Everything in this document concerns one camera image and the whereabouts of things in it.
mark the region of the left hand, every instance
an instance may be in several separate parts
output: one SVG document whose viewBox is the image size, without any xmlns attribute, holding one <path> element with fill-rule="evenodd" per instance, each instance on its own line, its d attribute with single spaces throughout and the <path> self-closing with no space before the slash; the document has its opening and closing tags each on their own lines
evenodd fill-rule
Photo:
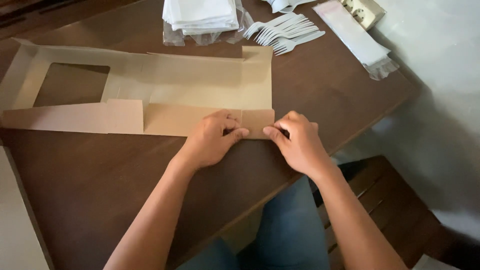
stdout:
<svg viewBox="0 0 480 270">
<path fill-rule="evenodd" d="M 230 133 L 223 136 L 224 130 L 229 130 Z M 175 157 L 193 170 L 217 164 L 230 147 L 249 132 L 246 128 L 240 128 L 229 110 L 214 112 L 197 124 Z"/>
</svg>

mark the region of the white napkin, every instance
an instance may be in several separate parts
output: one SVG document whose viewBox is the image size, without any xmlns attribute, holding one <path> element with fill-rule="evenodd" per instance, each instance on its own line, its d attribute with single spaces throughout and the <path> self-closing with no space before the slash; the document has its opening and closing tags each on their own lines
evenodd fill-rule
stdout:
<svg viewBox="0 0 480 270">
<path fill-rule="evenodd" d="M 234 0 L 165 0 L 162 18 L 184 35 L 239 28 Z"/>
</svg>

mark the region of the blue jeans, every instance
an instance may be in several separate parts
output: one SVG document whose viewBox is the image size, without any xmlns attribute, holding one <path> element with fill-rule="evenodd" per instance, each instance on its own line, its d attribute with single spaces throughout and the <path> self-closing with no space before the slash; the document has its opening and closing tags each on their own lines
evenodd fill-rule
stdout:
<svg viewBox="0 0 480 270">
<path fill-rule="evenodd" d="M 253 243 L 235 256 L 218 238 L 177 270 L 329 270 L 324 227 L 303 176 L 265 204 Z"/>
</svg>

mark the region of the wooden table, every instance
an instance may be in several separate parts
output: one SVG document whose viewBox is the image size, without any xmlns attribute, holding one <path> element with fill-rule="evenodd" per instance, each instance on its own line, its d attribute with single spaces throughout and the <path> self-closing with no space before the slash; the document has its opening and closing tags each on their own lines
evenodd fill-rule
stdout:
<svg viewBox="0 0 480 270">
<path fill-rule="evenodd" d="M 276 118 L 297 110 L 319 124 L 332 154 L 416 93 L 400 72 L 374 81 L 311 9 L 302 13 L 326 34 L 272 60 Z M 256 21 L 270 6 L 245 0 Z M 162 3 L 145 0 L 46 33 L 40 44 L 110 48 L 128 52 L 239 57 L 237 44 L 162 45 Z M 15 46 L 0 44 L 0 70 Z M 57 269 L 101 269 L 185 141 L 182 137 L 1 130 Z M 188 189 L 168 266 L 175 267 L 227 227 L 299 178 L 270 141 L 242 141 L 216 166 L 198 172 Z"/>
</svg>

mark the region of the electrical outlet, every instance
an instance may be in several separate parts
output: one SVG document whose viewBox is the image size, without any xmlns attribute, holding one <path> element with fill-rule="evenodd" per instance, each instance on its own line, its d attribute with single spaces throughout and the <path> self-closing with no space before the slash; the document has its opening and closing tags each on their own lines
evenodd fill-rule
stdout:
<svg viewBox="0 0 480 270">
<path fill-rule="evenodd" d="M 373 0 L 339 0 L 357 22 L 370 30 L 385 15 L 385 10 Z"/>
</svg>

